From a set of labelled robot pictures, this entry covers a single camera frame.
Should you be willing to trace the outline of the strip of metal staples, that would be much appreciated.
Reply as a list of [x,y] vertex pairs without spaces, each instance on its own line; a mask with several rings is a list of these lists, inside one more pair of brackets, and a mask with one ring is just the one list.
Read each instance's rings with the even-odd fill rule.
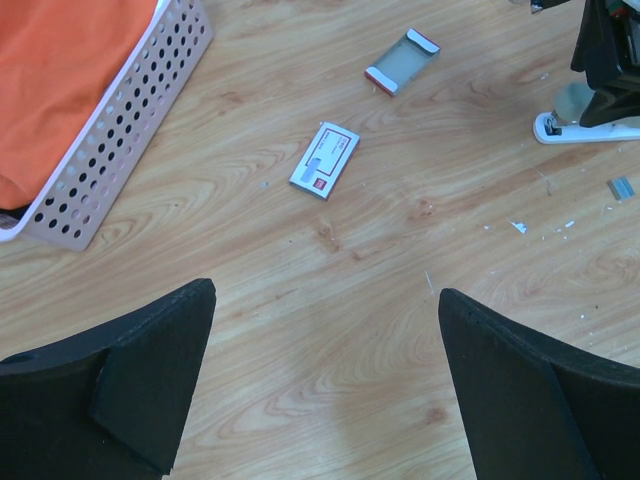
[[618,202],[624,202],[635,196],[635,191],[626,176],[610,179],[607,186]]

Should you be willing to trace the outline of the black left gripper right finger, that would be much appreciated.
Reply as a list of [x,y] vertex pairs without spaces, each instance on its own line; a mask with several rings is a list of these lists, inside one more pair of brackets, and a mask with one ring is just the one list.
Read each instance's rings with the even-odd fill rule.
[[639,370],[455,289],[440,331],[479,479],[636,479]]

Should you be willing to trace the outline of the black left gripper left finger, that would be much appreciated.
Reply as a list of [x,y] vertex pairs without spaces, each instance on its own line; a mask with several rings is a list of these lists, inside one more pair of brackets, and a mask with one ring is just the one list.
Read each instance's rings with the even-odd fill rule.
[[216,306],[199,278],[1,362],[4,479],[162,479],[174,467]]

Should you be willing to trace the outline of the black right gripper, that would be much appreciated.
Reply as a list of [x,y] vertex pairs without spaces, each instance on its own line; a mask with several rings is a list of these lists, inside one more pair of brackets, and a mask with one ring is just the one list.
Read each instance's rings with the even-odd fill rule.
[[579,125],[639,116],[639,2],[586,1],[571,69],[594,91]]

